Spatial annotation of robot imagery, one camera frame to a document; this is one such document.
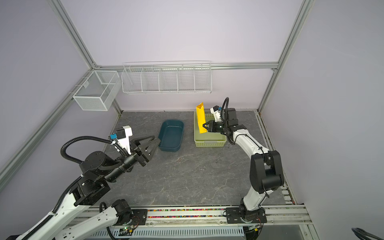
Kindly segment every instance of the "cable tie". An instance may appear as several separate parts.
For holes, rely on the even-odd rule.
[[[54,214],[52,211],[50,211],[50,212],[48,212],[48,215],[56,216],[57,213]]]

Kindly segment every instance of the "black mounting plate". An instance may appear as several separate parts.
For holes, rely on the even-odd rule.
[[[227,223],[245,223],[240,218],[241,213],[238,207],[227,207],[225,211],[225,214],[227,215]],[[253,220],[250,223],[266,223],[265,209],[259,208],[258,210],[252,211],[252,215],[253,214]]]
[[[136,226],[137,222],[139,222],[139,225],[145,225],[145,221],[147,220],[148,209],[132,209],[132,211],[133,211],[133,217],[130,225]]]

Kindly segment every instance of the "wire mesh basket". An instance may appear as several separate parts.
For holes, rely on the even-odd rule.
[[[129,65],[121,75],[122,90],[127,94],[142,93],[210,93],[210,62]]]
[[[117,71],[94,70],[74,93],[82,110],[108,111],[121,88]]]

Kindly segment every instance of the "white bracket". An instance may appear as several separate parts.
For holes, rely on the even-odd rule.
[[[118,144],[127,150],[131,154],[131,148],[129,147],[129,137],[132,137],[132,128],[130,126],[123,126],[125,131],[125,138],[118,139]]]
[[[221,122],[221,118],[220,118],[220,110],[217,110],[217,111],[214,111],[214,108],[211,108],[211,113],[214,115],[215,117],[215,122]]]

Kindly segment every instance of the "light purple wall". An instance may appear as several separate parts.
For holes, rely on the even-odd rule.
[[[99,65],[277,61],[302,0],[62,0]]]
[[[318,0],[262,112],[320,239],[384,238],[384,1]]]
[[[45,0],[0,2],[0,167],[88,70]],[[81,135],[107,138],[116,120],[73,103],[36,151],[0,192],[0,239],[21,234],[44,217],[81,174],[60,147]],[[80,159],[101,150],[84,141],[68,148]]]
[[[212,93],[128,95],[121,91],[116,99],[125,111],[191,110],[200,102],[208,108],[221,105],[226,97],[232,108],[256,109],[271,76],[271,69],[214,70]]]
[[[116,120],[116,111],[83,111],[74,102],[39,147],[0,193],[0,239],[21,234],[35,225],[55,206],[65,188],[81,174],[78,164],[60,155],[68,140],[91,135],[107,139]],[[100,151],[101,142],[80,141],[67,153],[84,160]]]
[[[0,2],[0,167],[87,70],[45,0]]]

